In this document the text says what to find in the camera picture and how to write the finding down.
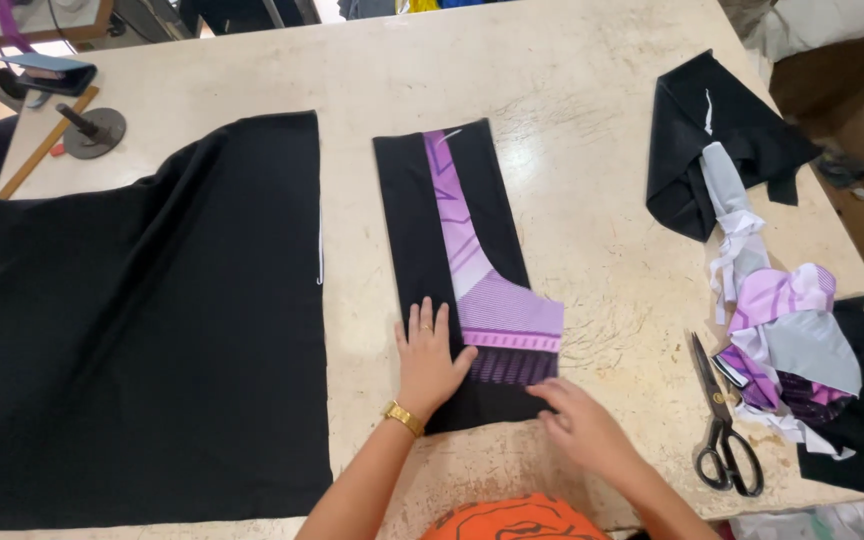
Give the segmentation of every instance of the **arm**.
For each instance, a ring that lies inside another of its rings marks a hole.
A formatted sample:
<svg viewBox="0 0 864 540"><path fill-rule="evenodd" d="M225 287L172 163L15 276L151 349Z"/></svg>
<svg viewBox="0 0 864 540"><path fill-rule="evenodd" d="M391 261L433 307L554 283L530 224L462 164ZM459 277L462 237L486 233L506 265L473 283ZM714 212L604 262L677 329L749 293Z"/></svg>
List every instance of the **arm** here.
<svg viewBox="0 0 864 540"><path fill-rule="evenodd" d="M635 508L654 540L718 540L689 504L636 451L609 411L560 378L529 386L558 414L538 418L549 438L587 472L602 477Z"/></svg>
<svg viewBox="0 0 864 540"><path fill-rule="evenodd" d="M395 400L425 423L455 393L478 351L466 347L452 363L449 306L441 305L433 327L432 300L428 297L422 301L421 310L412 304L409 339L405 338L402 324L395 324L395 343L401 361ZM295 540L376 538L415 440L416 436L404 423L382 420L312 509Z"/></svg>

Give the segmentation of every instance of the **wooden ruler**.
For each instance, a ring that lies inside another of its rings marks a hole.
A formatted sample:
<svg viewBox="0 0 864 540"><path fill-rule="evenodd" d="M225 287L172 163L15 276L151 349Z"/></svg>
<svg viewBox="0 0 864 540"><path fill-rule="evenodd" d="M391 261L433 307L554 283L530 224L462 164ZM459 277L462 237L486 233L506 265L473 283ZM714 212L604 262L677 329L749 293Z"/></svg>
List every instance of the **wooden ruler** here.
<svg viewBox="0 0 864 540"><path fill-rule="evenodd" d="M98 86L90 86L86 88L85 92L82 92L82 94L78 96L78 101L72 105L72 110L81 115L82 111L89 106L92 98L94 98L98 93ZM18 168L18 171L16 171L11 179L2 187L2 190L0 191L0 199L8 199L13 196L13 193L18 190L18 187L22 186L25 179L28 178L36 166L39 165L42 158L45 158L45 155L49 153L49 150L59 142L59 139L63 136L67 127L69 127L69 121L63 116L62 119L58 121L58 125L49 131L49 134L45 136L45 139L38 145L38 148L35 148L31 155L29 155L29 158L22 163L22 166Z"/></svg>

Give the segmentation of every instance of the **hand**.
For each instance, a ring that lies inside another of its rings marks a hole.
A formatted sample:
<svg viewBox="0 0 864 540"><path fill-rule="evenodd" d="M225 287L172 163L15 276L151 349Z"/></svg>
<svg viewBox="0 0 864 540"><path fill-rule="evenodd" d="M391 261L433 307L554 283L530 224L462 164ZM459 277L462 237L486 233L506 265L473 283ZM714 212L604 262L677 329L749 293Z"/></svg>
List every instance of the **hand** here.
<svg viewBox="0 0 864 540"><path fill-rule="evenodd" d="M582 388L564 378L546 378L526 391L558 411L538 413L552 442L587 472L610 484L645 464L616 419Z"/></svg>
<svg viewBox="0 0 864 540"><path fill-rule="evenodd" d="M415 303L409 311L409 338L402 323L395 323L395 343L401 360L398 397L395 400L422 422L452 397L469 373L479 351L465 347L452 363L449 352L449 305L438 308L432 323L432 299L425 297L422 308Z"/></svg>

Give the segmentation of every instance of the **gold watch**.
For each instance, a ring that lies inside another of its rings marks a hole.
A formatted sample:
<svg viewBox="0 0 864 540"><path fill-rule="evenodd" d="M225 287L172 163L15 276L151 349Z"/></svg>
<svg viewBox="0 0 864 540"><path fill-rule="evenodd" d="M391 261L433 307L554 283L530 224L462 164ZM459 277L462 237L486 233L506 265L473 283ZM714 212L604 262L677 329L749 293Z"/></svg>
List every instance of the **gold watch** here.
<svg viewBox="0 0 864 540"><path fill-rule="evenodd" d="M395 399L389 401L382 408L382 416L386 418L394 418L398 420L402 424L405 424L405 427L409 430L412 430L412 433L415 435L415 438L423 436L426 432L426 425L416 417L414 414L402 408Z"/></svg>

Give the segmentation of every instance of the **orange shirt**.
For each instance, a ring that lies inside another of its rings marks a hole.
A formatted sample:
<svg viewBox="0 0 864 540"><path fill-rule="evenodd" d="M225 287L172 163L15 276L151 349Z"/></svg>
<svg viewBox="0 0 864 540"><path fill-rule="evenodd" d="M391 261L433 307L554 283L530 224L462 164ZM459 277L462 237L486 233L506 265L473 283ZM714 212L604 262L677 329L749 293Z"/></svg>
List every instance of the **orange shirt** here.
<svg viewBox="0 0 864 540"><path fill-rule="evenodd" d="M470 502L449 510L420 540L610 540L564 500L542 493L498 502Z"/></svg>

